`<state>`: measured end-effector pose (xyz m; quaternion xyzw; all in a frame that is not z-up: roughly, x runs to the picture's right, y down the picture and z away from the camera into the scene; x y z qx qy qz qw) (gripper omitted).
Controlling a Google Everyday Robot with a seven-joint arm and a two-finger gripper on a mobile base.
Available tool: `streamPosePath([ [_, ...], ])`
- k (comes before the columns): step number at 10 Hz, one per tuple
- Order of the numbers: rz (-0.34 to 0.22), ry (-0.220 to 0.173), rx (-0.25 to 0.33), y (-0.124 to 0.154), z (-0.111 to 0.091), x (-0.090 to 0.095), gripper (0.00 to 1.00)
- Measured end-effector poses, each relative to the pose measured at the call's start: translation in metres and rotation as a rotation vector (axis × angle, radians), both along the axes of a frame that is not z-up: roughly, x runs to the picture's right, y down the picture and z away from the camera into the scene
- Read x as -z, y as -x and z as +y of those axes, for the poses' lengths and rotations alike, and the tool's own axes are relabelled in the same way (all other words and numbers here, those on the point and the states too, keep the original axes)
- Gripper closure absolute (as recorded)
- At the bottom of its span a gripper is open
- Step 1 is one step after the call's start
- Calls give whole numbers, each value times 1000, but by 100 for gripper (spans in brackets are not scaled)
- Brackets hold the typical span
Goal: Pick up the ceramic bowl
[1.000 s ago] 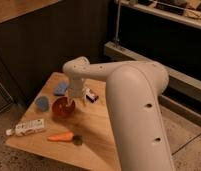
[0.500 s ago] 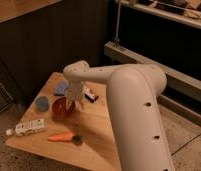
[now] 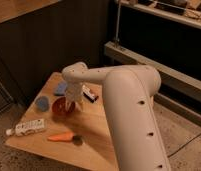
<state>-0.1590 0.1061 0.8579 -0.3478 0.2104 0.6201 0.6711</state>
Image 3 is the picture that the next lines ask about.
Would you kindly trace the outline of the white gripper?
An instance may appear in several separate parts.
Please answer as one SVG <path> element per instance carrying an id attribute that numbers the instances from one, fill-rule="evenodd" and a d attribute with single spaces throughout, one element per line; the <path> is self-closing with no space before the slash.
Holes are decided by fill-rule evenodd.
<path id="1" fill-rule="evenodd" d="M 79 110 L 83 111 L 83 100 L 82 100 L 82 90 L 83 84 L 82 83 L 67 83 L 67 88 L 65 91 L 65 96 L 68 100 L 65 102 L 65 108 L 66 110 L 69 110 L 71 108 L 72 102 L 71 101 L 77 101 L 77 105 L 79 107 Z"/>

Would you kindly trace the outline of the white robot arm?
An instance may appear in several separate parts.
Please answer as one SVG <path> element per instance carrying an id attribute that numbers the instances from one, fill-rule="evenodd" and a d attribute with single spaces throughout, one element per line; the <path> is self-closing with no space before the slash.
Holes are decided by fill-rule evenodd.
<path id="1" fill-rule="evenodd" d="M 149 65 L 90 69 L 77 62 L 62 70 L 66 96 L 75 101 L 84 82 L 100 84 L 106 120 L 120 171 L 171 171 L 153 111 L 161 86 L 159 72 Z"/>

